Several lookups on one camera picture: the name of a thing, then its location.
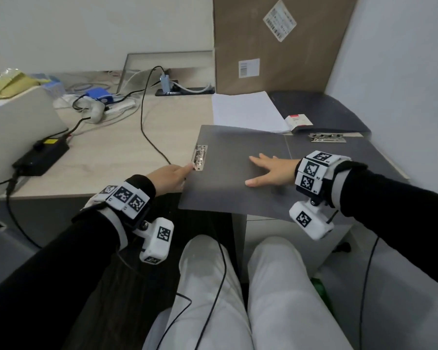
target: brown cardboard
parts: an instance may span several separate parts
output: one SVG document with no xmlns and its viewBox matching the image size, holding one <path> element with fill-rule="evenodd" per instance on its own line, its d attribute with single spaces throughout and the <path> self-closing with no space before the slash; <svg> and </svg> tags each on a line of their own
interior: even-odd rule
<svg viewBox="0 0 438 350">
<path fill-rule="evenodd" d="M 217 93 L 323 92 L 357 0 L 282 0 L 297 26 L 279 42 L 263 18 L 278 0 L 214 0 Z M 260 59 L 259 76 L 238 62 Z"/>
</svg>

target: person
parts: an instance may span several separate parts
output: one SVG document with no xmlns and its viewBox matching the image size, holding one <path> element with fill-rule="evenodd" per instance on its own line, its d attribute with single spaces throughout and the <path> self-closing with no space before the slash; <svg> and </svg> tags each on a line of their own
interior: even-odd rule
<svg viewBox="0 0 438 350">
<path fill-rule="evenodd" d="M 300 161 L 263 154 L 250 160 L 268 171 L 247 180 L 250 188 L 293 184 Z M 127 182 L 152 199 L 176 191 L 192 169 L 191 164 L 169 165 Z M 358 166 L 334 175 L 324 198 L 438 282 L 438 194 Z M 60 348 L 120 243 L 117 229 L 97 210 L 76 218 L 0 284 L 0 346 Z M 165 334 L 160 349 L 351 349 L 288 241 L 269 237 L 253 252 L 248 313 L 222 249 L 224 258 L 217 241 L 204 235 L 187 243 L 177 292 L 192 304 Z M 197 346 L 225 267 L 219 299 Z M 186 299 L 176 297 L 168 324 L 186 305 Z"/>
</svg>

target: black sleeve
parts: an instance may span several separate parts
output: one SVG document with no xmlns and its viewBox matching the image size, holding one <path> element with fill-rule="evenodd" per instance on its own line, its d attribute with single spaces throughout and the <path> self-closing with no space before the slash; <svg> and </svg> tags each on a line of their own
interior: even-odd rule
<svg viewBox="0 0 438 350">
<path fill-rule="evenodd" d="M 155 197 L 148 178 L 127 182 Z M 118 247 L 111 222 L 90 210 L 15 270 L 0 284 L 0 347 L 59 349 Z"/>
<path fill-rule="evenodd" d="M 339 203 L 345 216 L 363 223 L 438 282 L 438 194 L 352 169 Z"/>
</svg>

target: white pants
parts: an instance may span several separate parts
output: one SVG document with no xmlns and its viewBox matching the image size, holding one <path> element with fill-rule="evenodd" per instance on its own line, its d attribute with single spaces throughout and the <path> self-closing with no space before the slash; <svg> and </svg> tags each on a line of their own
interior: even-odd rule
<svg viewBox="0 0 438 350">
<path fill-rule="evenodd" d="M 206 327 L 201 350 L 352 349 L 311 284 L 300 253 L 281 237 L 261 242 L 248 263 L 248 315 L 240 282 L 222 247 L 227 275 Z M 160 349 L 194 350 L 224 274 L 218 243 L 200 235 L 180 259 L 178 293 L 192 300 L 169 329 Z M 168 325 L 188 305 L 177 296 Z"/>
</svg>

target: floor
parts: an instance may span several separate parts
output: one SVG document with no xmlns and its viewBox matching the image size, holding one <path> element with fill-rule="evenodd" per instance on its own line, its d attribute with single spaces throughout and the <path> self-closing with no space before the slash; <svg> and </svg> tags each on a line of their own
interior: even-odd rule
<svg viewBox="0 0 438 350">
<path fill-rule="evenodd" d="M 165 217 L 175 229 L 168 258 L 159 265 L 138 259 L 142 239 L 120 252 L 134 270 L 114 255 L 96 290 L 76 320 L 65 350 L 141 349 L 158 313 L 172 306 L 180 277 L 178 262 L 186 243 L 196 235 L 219 238 L 235 270 L 234 234 L 230 214 L 177 209 L 180 194 L 155 199 L 147 217 Z"/>
</svg>

